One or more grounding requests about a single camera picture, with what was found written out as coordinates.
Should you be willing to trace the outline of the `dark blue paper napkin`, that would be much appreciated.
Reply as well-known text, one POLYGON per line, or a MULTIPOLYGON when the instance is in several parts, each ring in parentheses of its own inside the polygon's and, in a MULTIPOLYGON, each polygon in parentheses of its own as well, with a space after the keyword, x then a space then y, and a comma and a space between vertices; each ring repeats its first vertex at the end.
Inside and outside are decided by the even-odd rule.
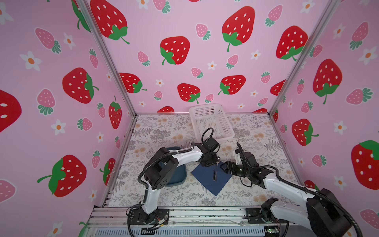
POLYGON ((198 165, 191 174, 204 188, 214 196, 217 196, 232 177, 231 174, 227 174, 221 169, 223 165, 223 162, 220 162, 218 165, 217 181, 213 181, 214 166, 202 167, 201 165, 198 165))

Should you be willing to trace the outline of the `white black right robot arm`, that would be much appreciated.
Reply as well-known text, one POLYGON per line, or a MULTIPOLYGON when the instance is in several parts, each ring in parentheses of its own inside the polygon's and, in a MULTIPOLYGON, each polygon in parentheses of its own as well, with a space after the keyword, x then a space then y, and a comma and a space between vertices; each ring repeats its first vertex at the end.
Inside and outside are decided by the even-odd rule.
POLYGON ((266 223, 285 220, 301 225, 318 237, 342 237, 353 228, 357 236, 363 235, 352 215, 342 207, 328 189, 317 190, 287 181, 279 170, 270 165, 258 165, 255 156, 245 152, 240 144, 235 150, 235 162, 225 162, 221 169, 226 174, 250 180, 259 186, 289 199, 291 204, 270 198, 261 205, 259 217, 266 223))

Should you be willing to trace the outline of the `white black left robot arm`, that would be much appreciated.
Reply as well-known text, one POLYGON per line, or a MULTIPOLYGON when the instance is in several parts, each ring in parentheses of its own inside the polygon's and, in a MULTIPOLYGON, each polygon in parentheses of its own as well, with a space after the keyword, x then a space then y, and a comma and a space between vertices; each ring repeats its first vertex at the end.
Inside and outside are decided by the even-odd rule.
POLYGON ((137 177, 138 183, 145 187, 144 199, 140 209, 150 215, 158 209, 160 190, 167 186, 176 169, 182 165, 197 162, 202 167, 210 167, 219 162, 217 156, 220 144, 214 138, 179 150, 160 148, 145 165, 137 177))

